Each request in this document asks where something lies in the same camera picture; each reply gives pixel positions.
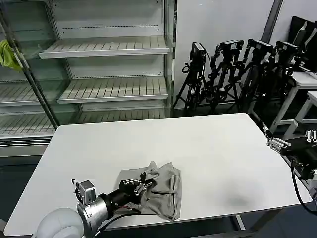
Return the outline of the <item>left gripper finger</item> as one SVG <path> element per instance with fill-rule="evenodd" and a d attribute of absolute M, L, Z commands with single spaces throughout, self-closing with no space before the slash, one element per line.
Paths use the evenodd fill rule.
<path fill-rule="evenodd" d="M 139 178 L 131 178 L 123 181 L 124 185 L 140 185 L 145 184 L 146 172 L 142 172 Z"/>
<path fill-rule="evenodd" d="M 154 180 L 147 180 L 145 182 L 141 182 L 136 188 L 135 188 L 135 195 L 141 196 L 144 192 L 146 192 L 148 189 L 152 189 L 156 186 L 156 182 Z"/>

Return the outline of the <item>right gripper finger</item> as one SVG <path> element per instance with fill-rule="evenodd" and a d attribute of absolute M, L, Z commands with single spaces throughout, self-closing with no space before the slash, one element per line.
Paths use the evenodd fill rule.
<path fill-rule="evenodd" d="M 306 130 L 305 138 L 308 143 L 317 143 L 317 131 L 316 130 Z"/>
<path fill-rule="evenodd" d="M 273 150 L 281 150 L 286 149 L 288 147 L 288 143 L 280 138 L 273 137 L 272 133 L 269 129 L 263 125 L 263 132 L 266 136 L 266 144 Z"/>

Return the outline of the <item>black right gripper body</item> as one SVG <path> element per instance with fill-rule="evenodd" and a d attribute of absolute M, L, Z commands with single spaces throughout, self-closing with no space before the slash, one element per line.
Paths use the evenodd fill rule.
<path fill-rule="evenodd" d="M 308 142 L 305 137 L 296 137 L 286 140 L 287 147 L 283 155 L 296 161 L 300 167 L 300 179 L 313 179 L 317 169 L 317 143 Z"/>

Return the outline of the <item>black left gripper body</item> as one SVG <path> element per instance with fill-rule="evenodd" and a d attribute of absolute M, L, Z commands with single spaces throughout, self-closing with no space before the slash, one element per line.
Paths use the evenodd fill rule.
<path fill-rule="evenodd" d="M 135 195 L 137 185 L 124 185 L 122 180 L 119 188 L 110 194 L 103 194 L 103 201 L 107 207 L 107 219 L 114 216 L 116 210 L 128 203 L 139 204 L 141 196 Z"/>

